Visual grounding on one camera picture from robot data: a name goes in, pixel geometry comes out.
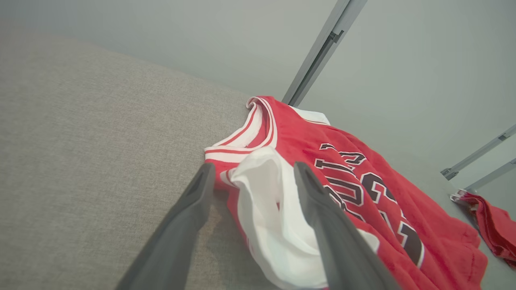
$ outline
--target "gray upholstery fabric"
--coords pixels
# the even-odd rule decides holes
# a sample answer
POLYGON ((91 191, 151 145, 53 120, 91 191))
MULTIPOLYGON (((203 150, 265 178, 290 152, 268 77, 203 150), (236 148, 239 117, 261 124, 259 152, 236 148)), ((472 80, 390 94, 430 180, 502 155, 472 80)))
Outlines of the gray upholstery fabric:
MULTIPOLYGON (((249 96, 0 30, 0 289, 111 289, 249 96)), ((217 194, 188 289, 271 289, 217 194)))

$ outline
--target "white cloth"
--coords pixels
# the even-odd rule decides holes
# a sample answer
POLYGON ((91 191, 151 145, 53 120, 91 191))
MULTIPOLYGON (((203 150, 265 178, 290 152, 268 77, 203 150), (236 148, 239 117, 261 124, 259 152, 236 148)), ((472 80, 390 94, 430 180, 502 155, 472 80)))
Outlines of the white cloth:
MULTIPOLYGON (((238 220, 265 276, 282 289, 326 287, 315 233, 301 211, 293 167, 274 148, 263 147, 249 154, 230 176, 240 192, 238 220)), ((376 252, 378 238, 359 231, 376 252)))
POLYGON ((290 106, 290 108, 292 108, 294 111, 296 111, 296 113, 299 116, 301 116, 303 119, 305 119, 307 121, 316 122, 316 123, 324 123, 326 125, 330 125, 330 121, 328 120, 328 118, 326 118, 326 115, 324 115, 323 113, 315 112, 315 111, 301 110, 301 109, 298 109, 298 108, 295 108, 292 106, 290 106))

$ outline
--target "white jersey trim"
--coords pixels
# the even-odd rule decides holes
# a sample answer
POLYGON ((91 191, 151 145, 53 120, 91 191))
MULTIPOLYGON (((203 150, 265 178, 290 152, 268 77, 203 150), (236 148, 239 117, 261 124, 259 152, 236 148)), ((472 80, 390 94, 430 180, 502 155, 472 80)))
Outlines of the white jersey trim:
POLYGON ((269 102, 263 98, 252 97, 248 100, 247 108, 251 108, 244 126, 239 128, 228 138, 204 149, 205 159, 219 160, 228 163, 240 163, 252 151, 264 147, 276 147, 278 143, 278 128, 276 119, 269 102), (250 142, 256 138, 260 131, 263 120, 263 114, 268 117, 268 131, 265 139, 256 147, 245 148, 250 142))
POLYGON ((294 110, 300 117, 302 117, 305 121, 314 124, 328 125, 330 126, 330 121, 326 118, 326 115, 320 112, 314 111, 306 111, 301 110, 292 106, 289 106, 292 110, 294 110))

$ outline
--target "jersey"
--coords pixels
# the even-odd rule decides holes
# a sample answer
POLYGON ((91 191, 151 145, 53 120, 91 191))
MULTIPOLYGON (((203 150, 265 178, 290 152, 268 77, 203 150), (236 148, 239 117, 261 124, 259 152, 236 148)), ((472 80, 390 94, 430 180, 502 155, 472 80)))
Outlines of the jersey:
POLYGON ((403 289, 480 289, 487 257, 478 250, 477 232, 448 216, 378 153, 271 96, 253 97, 247 107, 244 126, 205 149, 244 238, 231 174, 251 152, 272 147, 291 166, 307 163, 353 224, 378 238, 377 255, 403 289))
POLYGON ((509 213, 463 189, 450 198, 474 217, 491 252, 516 270, 516 221, 511 220, 509 213))

